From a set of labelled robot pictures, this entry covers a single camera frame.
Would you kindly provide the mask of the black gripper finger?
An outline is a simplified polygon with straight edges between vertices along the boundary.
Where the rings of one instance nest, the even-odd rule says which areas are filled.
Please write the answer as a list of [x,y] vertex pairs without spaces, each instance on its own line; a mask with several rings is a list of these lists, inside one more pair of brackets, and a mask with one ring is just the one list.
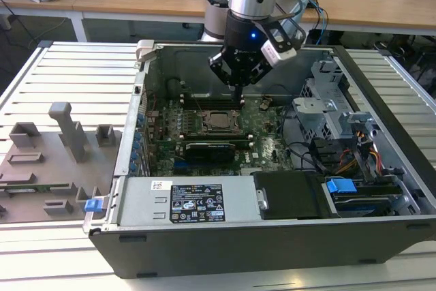
[[222,53],[219,52],[217,55],[208,58],[208,64],[212,72],[220,79],[220,81],[227,85],[232,99],[234,102],[239,102],[239,90],[238,81],[232,72],[227,72],[223,68],[224,60]]
[[241,101],[243,89],[258,83],[272,70],[268,62],[259,62],[255,65],[246,64],[238,69],[238,100]]

